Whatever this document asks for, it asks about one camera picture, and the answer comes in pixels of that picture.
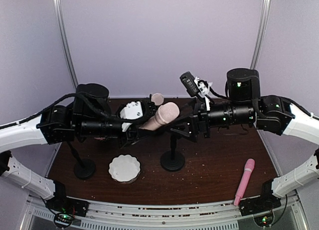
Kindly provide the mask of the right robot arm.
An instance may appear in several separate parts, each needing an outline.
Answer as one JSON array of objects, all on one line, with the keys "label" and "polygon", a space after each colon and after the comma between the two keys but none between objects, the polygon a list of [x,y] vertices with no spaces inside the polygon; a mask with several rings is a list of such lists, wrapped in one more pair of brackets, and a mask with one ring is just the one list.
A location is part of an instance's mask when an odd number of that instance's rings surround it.
[{"label": "right robot arm", "polygon": [[255,125],[256,129],[277,135],[289,135],[309,142],[319,142],[319,118],[295,101],[275,96],[262,96],[257,70],[236,68],[227,72],[223,103],[211,104],[208,93],[215,96],[211,84],[185,72],[180,80],[191,97],[205,97],[195,104],[193,113],[179,118],[193,129],[185,138],[196,141],[198,133],[206,137],[211,127],[228,128],[231,125]]}]

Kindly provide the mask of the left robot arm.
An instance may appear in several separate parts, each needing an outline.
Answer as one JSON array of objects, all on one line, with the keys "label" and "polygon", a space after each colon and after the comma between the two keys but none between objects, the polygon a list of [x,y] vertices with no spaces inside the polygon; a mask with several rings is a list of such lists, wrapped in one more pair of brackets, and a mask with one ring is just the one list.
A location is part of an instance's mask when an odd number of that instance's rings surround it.
[{"label": "left robot arm", "polygon": [[11,150],[29,145],[51,145],[87,137],[119,137],[133,123],[142,123],[142,101],[124,105],[112,114],[109,90],[100,84],[80,84],[42,111],[0,127],[0,175],[9,178],[55,208],[68,208],[64,184],[23,166]]}]

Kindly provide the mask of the short black mic stand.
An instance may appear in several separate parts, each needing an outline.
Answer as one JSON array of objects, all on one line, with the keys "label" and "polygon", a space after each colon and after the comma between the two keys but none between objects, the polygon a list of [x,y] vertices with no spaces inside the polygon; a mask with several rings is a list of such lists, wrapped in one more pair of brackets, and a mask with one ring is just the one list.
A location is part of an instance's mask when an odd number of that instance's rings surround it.
[{"label": "short black mic stand", "polygon": [[161,105],[161,94],[160,93],[150,94],[150,101],[153,102],[156,106]]}]

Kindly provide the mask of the tall black mic stand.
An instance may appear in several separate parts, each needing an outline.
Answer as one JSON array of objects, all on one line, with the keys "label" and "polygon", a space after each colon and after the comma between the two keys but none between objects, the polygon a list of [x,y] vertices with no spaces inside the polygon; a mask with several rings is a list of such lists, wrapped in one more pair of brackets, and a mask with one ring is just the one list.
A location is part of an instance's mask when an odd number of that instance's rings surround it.
[{"label": "tall black mic stand", "polygon": [[177,172],[185,165],[185,157],[180,152],[176,151],[177,137],[170,136],[170,151],[163,153],[160,157],[161,167],[168,172]]},{"label": "tall black mic stand", "polygon": [[91,159],[82,159],[78,151],[73,147],[71,142],[67,141],[67,145],[71,150],[72,156],[76,159],[76,163],[73,168],[74,175],[81,180],[87,180],[91,178],[96,171],[96,164]]}]

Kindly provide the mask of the beige microphone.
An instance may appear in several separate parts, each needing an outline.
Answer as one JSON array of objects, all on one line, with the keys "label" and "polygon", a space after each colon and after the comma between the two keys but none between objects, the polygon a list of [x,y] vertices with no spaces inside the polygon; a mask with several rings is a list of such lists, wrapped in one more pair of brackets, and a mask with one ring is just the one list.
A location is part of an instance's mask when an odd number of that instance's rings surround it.
[{"label": "beige microphone", "polygon": [[158,128],[171,123],[180,114],[180,110],[177,104],[168,102],[161,105],[155,115],[151,117],[146,123],[144,123],[140,129],[157,130]]},{"label": "beige microphone", "polygon": [[151,97],[151,101],[156,105],[160,106],[164,103],[164,96],[160,93],[155,93]]}]

